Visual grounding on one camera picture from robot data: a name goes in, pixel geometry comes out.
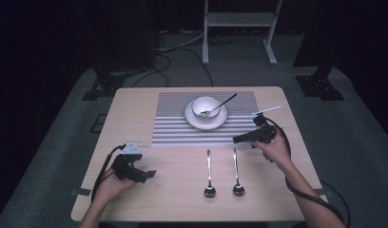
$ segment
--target wooden table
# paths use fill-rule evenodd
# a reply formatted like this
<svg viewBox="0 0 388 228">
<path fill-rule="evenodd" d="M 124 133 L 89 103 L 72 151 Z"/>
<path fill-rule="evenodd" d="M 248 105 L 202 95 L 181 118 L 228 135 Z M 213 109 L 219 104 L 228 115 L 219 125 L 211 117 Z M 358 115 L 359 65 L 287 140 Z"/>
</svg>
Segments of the wooden table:
<svg viewBox="0 0 388 228">
<path fill-rule="evenodd" d="M 233 141 L 226 142 L 221 139 L 217 139 L 216 142 L 191 142 L 189 137 L 180 137 L 167 143 L 162 140 L 156 143 L 155 135 L 158 134 L 156 132 L 162 130 L 163 126 L 173 127 L 172 123 L 163 123 L 165 114 L 160 107 L 160 100 L 162 105 L 177 112 L 174 118 L 179 119 L 178 122 L 182 122 L 181 124 L 185 124 L 187 130 L 195 134 L 197 134 L 196 131 L 198 134 L 208 134 L 204 137 L 212 138 L 209 134 L 213 131 L 202 132 L 186 123 L 183 115 L 184 107 L 193 97 L 210 94 L 214 97 L 219 96 L 222 100 L 234 92 L 238 92 L 238 96 L 227 104 L 229 118 L 225 123 L 226 126 L 233 124 L 230 134 L 232 135 L 232 129 L 238 129 L 237 133 L 233 131 L 233 136 L 236 136 L 248 132 L 248 129 L 257 128 L 252 122 L 254 116 L 251 116 L 251 112 L 243 115 L 243 111 L 247 113 L 246 109 L 252 108 L 252 96 L 255 98 L 253 102 L 256 108 L 252 111 L 281 105 L 281 108 L 267 112 L 264 116 L 284 129 L 291 143 L 293 162 L 313 188 L 321 189 L 319 178 L 290 106 L 279 87 L 121 88 L 114 97 L 81 188 L 92 189 L 107 154 L 115 146 L 128 142 L 135 142 L 144 155 L 140 161 L 135 162 L 135 167 L 145 171 L 157 170 L 157 173 L 153 179 L 127 189 L 122 196 L 111 202 L 102 219 L 122 221 L 302 220 L 303 216 L 295 198 L 285 186 L 282 172 L 275 163 L 266 161 L 259 149 L 252 149 L 248 142 L 234 144 Z M 244 100 L 250 101 L 250 104 L 240 108 L 238 103 Z M 237 123 L 229 121 L 230 118 L 235 117 L 243 121 L 239 125 L 246 125 L 246 127 L 239 128 Z M 246 190 L 242 197 L 235 196 L 232 191 L 236 183 L 233 148 L 237 148 L 238 151 L 240 183 Z M 207 186 L 206 151 L 208 149 L 212 152 L 212 185 L 217 190 L 216 197 L 211 199 L 204 196 L 204 189 Z M 71 213 L 72 219 L 81 220 L 89 205 L 90 196 L 79 195 Z"/>
</svg>

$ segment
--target silver spoon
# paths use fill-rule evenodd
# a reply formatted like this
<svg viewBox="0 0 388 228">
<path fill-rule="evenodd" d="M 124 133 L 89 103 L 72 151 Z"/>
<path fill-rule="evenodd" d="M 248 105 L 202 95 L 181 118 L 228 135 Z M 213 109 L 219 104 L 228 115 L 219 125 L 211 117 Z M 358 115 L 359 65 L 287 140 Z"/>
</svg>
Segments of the silver spoon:
<svg viewBox="0 0 388 228">
<path fill-rule="evenodd" d="M 239 172 L 238 172 L 238 158 L 237 158 L 236 149 L 233 149 L 233 160 L 235 161 L 235 169 L 236 169 L 236 184 L 233 187 L 233 193 L 236 196 L 244 195 L 245 191 L 241 184 L 239 184 Z"/>
<path fill-rule="evenodd" d="M 211 151 L 207 151 L 208 157 L 208 186 L 205 187 L 204 194 L 208 198 L 213 198 L 217 194 L 215 188 L 211 185 Z"/>
<path fill-rule="evenodd" d="M 214 110 L 216 110 L 218 107 L 220 107 L 220 106 L 226 104 L 228 101 L 232 100 L 234 97 L 236 97 L 236 95 L 238 95 L 238 93 L 233 94 L 229 99 L 227 99 L 227 100 L 224 101 L 223 103 L 219 104 L 219 105 L 218 105 L 217 107 L 215 107 L 214 109 L 212 109 L 212 110 L 210 110 L 210 111 L 209 111 L 209 110 L 202 111 L 202 112 L 200 112 L 200 114 L 198 114 L 198 115 L 201 116 L 201 117 L 207 117 L 207 116 L 209 116 L 209 114 L 210 114 L 211 112 L 213 112 Z"/>
</svg>

